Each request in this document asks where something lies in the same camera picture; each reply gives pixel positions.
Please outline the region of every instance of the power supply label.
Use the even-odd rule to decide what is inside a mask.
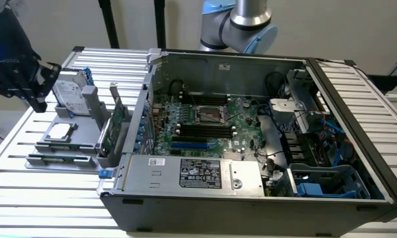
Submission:
[[[181,159],[179,186],[221,189],[219,161]]]

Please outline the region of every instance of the motherboard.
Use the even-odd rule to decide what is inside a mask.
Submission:
[[[255,160],[258,102],[229,95],[154,94],[154,155]]]

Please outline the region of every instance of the black pole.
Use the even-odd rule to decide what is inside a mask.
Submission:
[[[110,47],[118,49],[118,40],[117,40],[117,32],[114,26],[113,12],[111,12],[111,4],[110,0],[98,0],[98,5],[101,8],[107,41],[110,42]]]
[[[154,0],[157,48],[166,48],[165,0]]]

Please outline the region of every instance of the warning label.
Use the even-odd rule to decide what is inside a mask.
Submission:
[[[221,189],[219,161],[181,159],[179,186]]]

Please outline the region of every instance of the green circuit board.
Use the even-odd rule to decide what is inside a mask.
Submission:
[[[242,160],[255,160],[254,151],[250,149],[250,141],[253,140],[254,144],[258,145],[262,139],[259,126],[255,124],[257,103],[251,104],[250,100],[242,97],[231,97],[223,106],[191,105],[182,104],[177,98],[166,94],[154,94],[153,107],[158,109],[153,109],[155,127],[154,155],[213,158],[242,156]],[[210,114],[198,113],[202,111],[219,111],[222,116],[215,119],[206,116]],[[235,135],[233,138],[207,138],[206,149],[173,148],[171,137],[177,136],[177,126],[179,124],[234,127]]]

